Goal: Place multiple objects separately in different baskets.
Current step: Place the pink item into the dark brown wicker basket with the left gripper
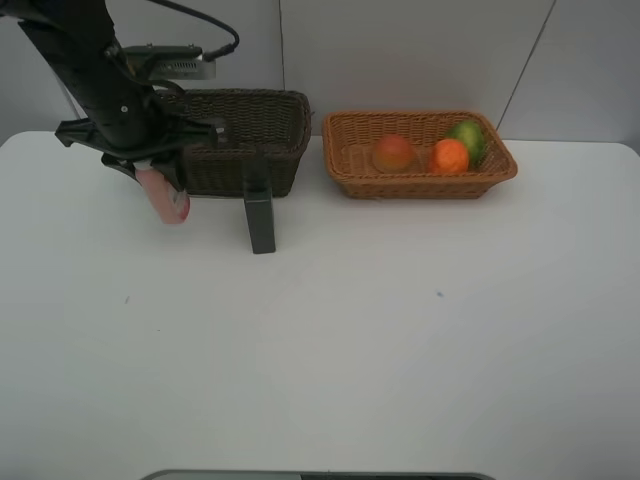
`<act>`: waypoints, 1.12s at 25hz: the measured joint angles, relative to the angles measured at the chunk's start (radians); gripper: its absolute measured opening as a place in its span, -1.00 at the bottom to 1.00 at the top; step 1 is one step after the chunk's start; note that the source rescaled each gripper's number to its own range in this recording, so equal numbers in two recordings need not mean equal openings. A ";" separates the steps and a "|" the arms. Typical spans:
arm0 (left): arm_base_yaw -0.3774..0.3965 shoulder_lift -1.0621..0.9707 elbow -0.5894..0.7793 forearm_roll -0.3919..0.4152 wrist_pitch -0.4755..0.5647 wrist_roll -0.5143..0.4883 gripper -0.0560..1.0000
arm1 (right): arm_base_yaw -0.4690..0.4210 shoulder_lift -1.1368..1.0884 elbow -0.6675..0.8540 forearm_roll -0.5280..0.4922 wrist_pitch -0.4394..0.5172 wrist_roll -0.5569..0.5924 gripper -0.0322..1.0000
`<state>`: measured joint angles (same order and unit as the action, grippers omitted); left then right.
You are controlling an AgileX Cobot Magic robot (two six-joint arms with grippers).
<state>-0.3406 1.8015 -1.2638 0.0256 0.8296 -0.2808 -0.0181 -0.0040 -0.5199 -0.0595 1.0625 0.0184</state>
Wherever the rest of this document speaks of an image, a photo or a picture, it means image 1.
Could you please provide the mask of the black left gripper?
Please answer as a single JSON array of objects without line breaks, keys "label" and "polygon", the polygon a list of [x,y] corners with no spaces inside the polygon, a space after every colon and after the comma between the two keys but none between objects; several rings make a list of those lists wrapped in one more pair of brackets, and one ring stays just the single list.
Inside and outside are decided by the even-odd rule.
[{"label": "black left gripper", "polygon": [[157,90],[146,94],[139,105],[118,104],[98,111],[94,119],[63,121],[55,136],[66,147],[79,144],[103,153],[105,167],[134,182],[138,182],[135,164],[152,157],[151,167],[182,192],[186,190],[183,149],[228,141],[228,122],[215,114],[196,118],[191,112],[195,100],[194,90]]}]

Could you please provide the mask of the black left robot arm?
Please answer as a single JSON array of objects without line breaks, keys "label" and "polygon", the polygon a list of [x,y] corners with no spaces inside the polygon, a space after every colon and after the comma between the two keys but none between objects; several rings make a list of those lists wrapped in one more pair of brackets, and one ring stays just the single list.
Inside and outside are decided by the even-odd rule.
[{"label": "black left robot arm", "polygon": [[196,46],[124,48],[103,1],[4,1],[1,14],[17,20],[85,113],[59,124],[55,135],[64,146],[99,151],[105,166],[129,177],[148,162],[183,192],[185,148],[216,145],[218,135],[210,124],[167,111],[157,91],[184,94],[175,82],[183,75],[179,63],[212,64],[233,53],[240,36],[200,11],[174,1],[161,5],[226,31],[232,42],[213,51]]}]

